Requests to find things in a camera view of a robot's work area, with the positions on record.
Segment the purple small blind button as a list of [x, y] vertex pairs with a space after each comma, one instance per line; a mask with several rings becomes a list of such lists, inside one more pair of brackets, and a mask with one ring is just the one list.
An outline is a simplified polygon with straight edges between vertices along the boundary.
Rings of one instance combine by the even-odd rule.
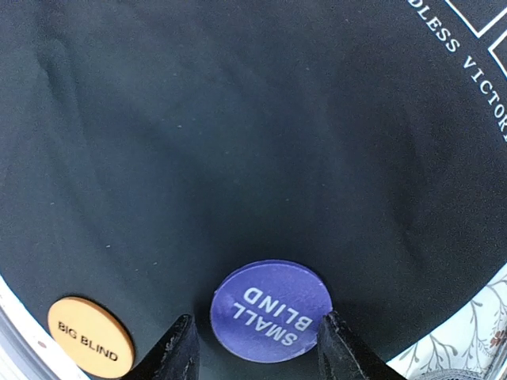
[[309, 268], [287, 260], [261, 260], [227, 276], [213, 294], [210, 322], [230, 353], [254, 363], [282, 363], [317, 344], [332, 300]]

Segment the orange big blind button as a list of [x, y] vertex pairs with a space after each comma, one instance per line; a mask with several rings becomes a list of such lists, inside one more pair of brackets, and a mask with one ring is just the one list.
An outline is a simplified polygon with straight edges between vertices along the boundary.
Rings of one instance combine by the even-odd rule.
[[53, 340], [88, 374], [105, 379], [126, 375], [135, 361], [132, 339], [107, 309], [85, 298], [61, 298], [48, 311]]

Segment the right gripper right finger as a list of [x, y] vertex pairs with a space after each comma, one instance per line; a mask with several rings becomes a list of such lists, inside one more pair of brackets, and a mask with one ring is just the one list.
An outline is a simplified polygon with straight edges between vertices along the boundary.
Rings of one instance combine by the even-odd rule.
[[318, 329], [318, 368], [327, 380], [403, 380], [333, 310]]

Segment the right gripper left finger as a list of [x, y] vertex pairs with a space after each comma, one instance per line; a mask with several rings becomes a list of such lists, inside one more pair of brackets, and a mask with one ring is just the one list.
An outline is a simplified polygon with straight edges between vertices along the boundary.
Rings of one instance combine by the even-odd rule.
[[182, 314], [123, 380], [197, 380], [200, 345], [194, 317]]

